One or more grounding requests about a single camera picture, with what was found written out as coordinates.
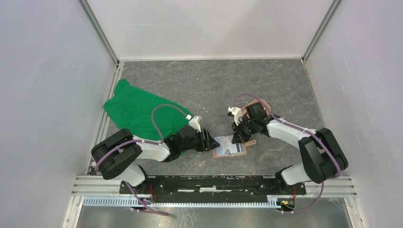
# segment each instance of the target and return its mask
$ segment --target concrete floor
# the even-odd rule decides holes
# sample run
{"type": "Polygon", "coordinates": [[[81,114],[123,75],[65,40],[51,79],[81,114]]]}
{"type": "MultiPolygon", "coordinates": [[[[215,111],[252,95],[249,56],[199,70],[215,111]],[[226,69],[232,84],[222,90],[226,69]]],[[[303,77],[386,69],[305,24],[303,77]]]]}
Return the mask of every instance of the concrete floor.
{"type": "MultiPolygon", "coordinates": [[[[242,93],[266,100],[274,114],[303,127],[320,129],[322,118],[299,59],[193,60],[126,62],[122,79],[176,102],[194,115],[212,136],[232,135],[227,107],[242,93]]],[[[243,97],[242,107],[253,98],[243,97]]],[[[110,122],[107,137],[118,131],[110,122]]],[[[273,175],[301,162],[299,150],[278,139],[254,135],[258,142],[245,156],[213,158],[212,152],[187,151],[161,163],[137,160],[148,175],[273,175]]]]}

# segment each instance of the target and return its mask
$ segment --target green fabric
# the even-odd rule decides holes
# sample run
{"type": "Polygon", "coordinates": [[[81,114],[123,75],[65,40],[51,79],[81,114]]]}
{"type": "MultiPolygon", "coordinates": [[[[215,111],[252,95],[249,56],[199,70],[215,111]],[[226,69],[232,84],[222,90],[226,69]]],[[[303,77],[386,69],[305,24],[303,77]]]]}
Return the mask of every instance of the green fabric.
{"type": "MultiPolygon", "coordinates": [[[[131,86],[125,79],[117,83],[115,95],[105,102],[104,109],[119,129],[128,128],[132,134],[140,138],[160,140],[161,138],[151,122],[151,112],[162,104],[174,105],[186,114],[193,116],[182,106],[131,86]]],[[[164,138],[189,124],[183,114],[172,107],[159,108],[154,113],[154,119],[164,138]]]]}

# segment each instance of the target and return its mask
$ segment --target gray cable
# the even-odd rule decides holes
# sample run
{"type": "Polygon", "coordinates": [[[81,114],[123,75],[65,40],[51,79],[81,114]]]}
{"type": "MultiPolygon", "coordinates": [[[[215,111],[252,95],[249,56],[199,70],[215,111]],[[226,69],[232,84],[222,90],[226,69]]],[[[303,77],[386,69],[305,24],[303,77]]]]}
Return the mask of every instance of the gray cable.
{"type": "Polygon", "coordinates": [[[161,142],[160,143],[163,143],[163,134],[160,131],[160,129],[158,128],[157,124],[155,123],[154,113],[155,113],[155,111],[157,111],[157,109],[159,109],[161,107],[164,107],[164,106],[174,108],[174,109],[178,110],[179,112],[181,112],[185,117],[187,116],[187,114],[184,111],[182,111],[181,109],[179,109],[178,107],[176,107],[176,106],[174,106],[172,104],[160,104],[159,106],[155,107],[153,109],[153,111],[151,112],[151,122],[153,122],[154,128],[157,130],[158,134],[161,137],[161,142]]]}

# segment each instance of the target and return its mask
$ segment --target white wall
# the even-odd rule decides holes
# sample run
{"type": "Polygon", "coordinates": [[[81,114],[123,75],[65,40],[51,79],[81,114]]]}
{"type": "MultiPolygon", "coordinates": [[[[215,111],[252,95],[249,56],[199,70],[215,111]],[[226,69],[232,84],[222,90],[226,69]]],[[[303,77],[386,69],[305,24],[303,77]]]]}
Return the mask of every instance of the white wall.
{"type": "Polygon", "coordinates": [[[76,0],[0,2],[0,227],[60,227],[114,64],[76,0]]]}
{"type": "Polygon", "coordinates": [[[89,0],[121,59],[301,57],[332,0],[89,0]]]}
{"type": "Polygon", "coordinates": [[[401,227],[403,1],[345,0],[307,68],[370,228],[401,227]]]}

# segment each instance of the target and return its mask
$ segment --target black mounting plate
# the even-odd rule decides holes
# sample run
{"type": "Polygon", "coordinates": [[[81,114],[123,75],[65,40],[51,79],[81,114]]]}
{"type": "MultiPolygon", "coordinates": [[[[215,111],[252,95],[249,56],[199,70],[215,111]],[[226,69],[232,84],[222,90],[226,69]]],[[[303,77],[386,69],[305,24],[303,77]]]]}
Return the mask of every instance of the black mounting plate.
{"type": "MultiPolygon", "coordinates": [[[[280,191],[277,180],[268,176],[149,176],[143,184],[152,185],[159,203],[239,203],[267,202],[267,195],[305,195],[303,183],[297,183],[280,191]],[[215,188],[221,192],[211,192],[215,188]]],[[[136,194],[149,194],[150,189],[136,194]]],[[[121,184],[120,194],[131,194],[121,184]]]]}

